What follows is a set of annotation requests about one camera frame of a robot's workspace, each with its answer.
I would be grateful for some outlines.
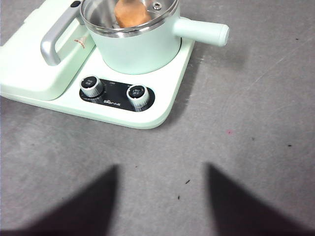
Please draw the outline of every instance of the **gray handle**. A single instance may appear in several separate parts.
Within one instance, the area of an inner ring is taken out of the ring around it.
[[[40,43],[40,51],[48,65],[58,65],[61,60],[56,52],[55,44],[71,22],[77,18],[81,25],[84,21],[80,16],[81,2],[75,1],[64,14],[56,21],[51,29],[46,33]]]

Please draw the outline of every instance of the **silver knob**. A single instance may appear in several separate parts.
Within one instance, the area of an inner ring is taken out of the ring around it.
[[[81,90],[86,97],[96,97],[104,91],[104,85],[98,77],[88,76],[81,81]]]
[[[141,108],[148,104],[150,95],[143,85],[132,85],[127,90],[127,98],[135,108]]]

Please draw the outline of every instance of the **mint green pot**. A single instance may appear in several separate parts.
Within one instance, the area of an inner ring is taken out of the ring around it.
[[[152,14],[151,21],[131,28],[115,28],[116,2],[83,0],[81,16],[105,63],[120,73],[145,74],[165,66],[177,55],[181,37],[220,47],[227,44],[227,25],[181,18],[178,0],[158,2],[160,10],[153,9],[151,0],[144,0]]]

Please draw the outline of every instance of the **gray floor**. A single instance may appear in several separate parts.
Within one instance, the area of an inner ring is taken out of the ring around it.
[[[42,2],[1,1],[2,45]],[[196,43],[156,129],[1,99],[3,229],[315,229],[314,0],[182,0],[181,10],[228,24],[231,37],[225,48]]]

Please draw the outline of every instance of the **pot handle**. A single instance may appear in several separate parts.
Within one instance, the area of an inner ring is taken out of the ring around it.
[[[40,51],[48,65],[55,66],[61,62],[55,45],[71,22],[77,18],[79,23],[84,25],[84,21],[80,16],[80,6],[81,1],[74,1],[43,37],[40,43]]]
[[[181,18],[174,25],[174,34],[198,42],[223,47],[227,44],[230,28],[224,24],[192,21]]]

